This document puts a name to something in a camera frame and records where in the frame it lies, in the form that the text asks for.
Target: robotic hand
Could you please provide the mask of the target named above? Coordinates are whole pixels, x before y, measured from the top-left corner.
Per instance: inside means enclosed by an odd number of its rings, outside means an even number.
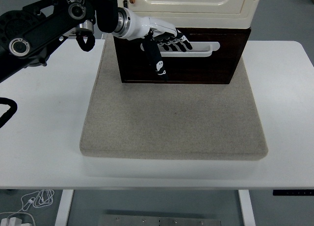
[[[41,10],[53,6],[46,17]],[[95,44],[93,25],[102,32],[142,42],[157,74],[167,80],[158,45],[164,49],[192,49],[173,24],[152,17],[139,17],[118,8],[117,0],[41,0],[0,16],[0,83],[28,66],[46,66],[49,56],[70,36],[89,51]]]
[[[166,50],[185,52],[186,48],[191,50],[189,41],[180,33],[173,24],[154,17],[139,17],[127,8],[118,8],[119,21],[112,33],[115,37],[127,40],[140,40],[141,47],[145,51],[150,65],[163,79],[168,80],[166,70],[158,45]]]

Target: drawer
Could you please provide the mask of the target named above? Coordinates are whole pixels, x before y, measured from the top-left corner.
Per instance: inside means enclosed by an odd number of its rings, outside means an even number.
[[[163,57],[169,81],[149,66],[140,43],[114,39],[121,81],[124,83],[229,84],[251,29],[180,28],[191,42],[219,42],[208,57]]]

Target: beige felt mat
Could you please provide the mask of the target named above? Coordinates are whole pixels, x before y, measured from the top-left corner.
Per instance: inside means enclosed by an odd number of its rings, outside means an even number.
[[[268,149],[241,60],[229,85],[123,84],[108,36],[82,154],[139,159],[258,160]]]

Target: cable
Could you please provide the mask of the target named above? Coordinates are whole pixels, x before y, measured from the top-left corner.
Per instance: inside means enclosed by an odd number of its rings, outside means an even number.
[[[11,119],[11,117],[18,110],[18,105],[11,99],[0,98],[0,104],[9,105],[10,108],[0,117],[0,128],[4,126],[7,121]]]
[[[35,197],[31,197],[24,204],[24,198],[26,196],[35,195],[35,194],[36,194]],[[54,190],[49,190],[49,189],[43,189],[40,191],[35,191],[33,193],[25,194],[21,197],[22,208],[19,211],[17,211],[17,212],[2,212],[2,213],[0,213],[0,215],[1,214],[10,214],[7,217],[7,219],[9,219],[12,215],[15,215],[15,214],[26,214],[32,218],[34,226],[36,226],[34,217],[29,213],[21,212],[21,211],[27,211],[30,208],[30,206],[33,206],[34,208],[41,208],[41,207],[52,205],[53,204],[53,196],[54,196]]]

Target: white power cable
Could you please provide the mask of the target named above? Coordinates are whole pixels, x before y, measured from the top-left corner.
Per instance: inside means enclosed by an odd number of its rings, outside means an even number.
[[[27,211],[31,205],[34,208],[41,208],[41,207],[52,205],[53,204],[53,195],[54,195],[54,190],[49,190],[49,189],[44,189],[44,190],[36,191],[33,193],[25,194],[21,197],[22,208],[19,211],[2,212],[2,213],[0,213],[0,215],[1,214],[10,214],[7,217],[7,219],[9,219],[12,215],[15,215],[15,214],[26,214],[32,218],[34,226],[36,226],[34,217],[31,214],[26,213],[26,212],[22,212],[22,211]],[[32,197],[30,199],[28,199],[27,202],[24,204],[24,198],[26,196],[32,196]]]

